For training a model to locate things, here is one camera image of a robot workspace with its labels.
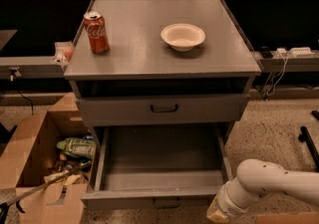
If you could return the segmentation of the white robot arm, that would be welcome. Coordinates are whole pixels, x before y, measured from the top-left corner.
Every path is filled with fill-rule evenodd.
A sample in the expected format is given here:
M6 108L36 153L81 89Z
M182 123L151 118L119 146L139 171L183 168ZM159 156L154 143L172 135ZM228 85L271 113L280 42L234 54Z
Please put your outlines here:
M319 205L319 173L286 170L281 165L246 159L236 177L224 183L206 211L216 224L245 214L251 205L274 193L281 193L312 205Z

